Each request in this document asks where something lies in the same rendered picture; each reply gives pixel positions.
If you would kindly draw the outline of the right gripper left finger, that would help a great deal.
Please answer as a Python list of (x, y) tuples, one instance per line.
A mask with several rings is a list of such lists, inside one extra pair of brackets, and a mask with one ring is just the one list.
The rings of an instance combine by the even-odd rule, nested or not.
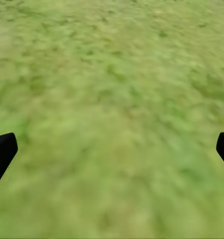
[(14, 133), (0, 136), (0, 179), (9, 167), (18, 152), (17, 141)]

